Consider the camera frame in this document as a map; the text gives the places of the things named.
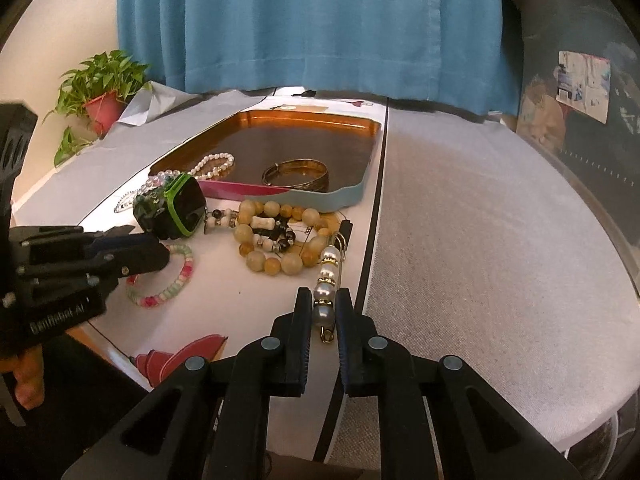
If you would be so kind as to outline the person left hand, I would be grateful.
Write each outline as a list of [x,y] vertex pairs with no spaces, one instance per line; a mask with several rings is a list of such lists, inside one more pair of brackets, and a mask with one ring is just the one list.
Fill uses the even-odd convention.
[[19,356],[2,356],[1,373],[11,373],[16,381],[16,400],[27,411],[38,408],[44,399],[43,353],[37,346]]

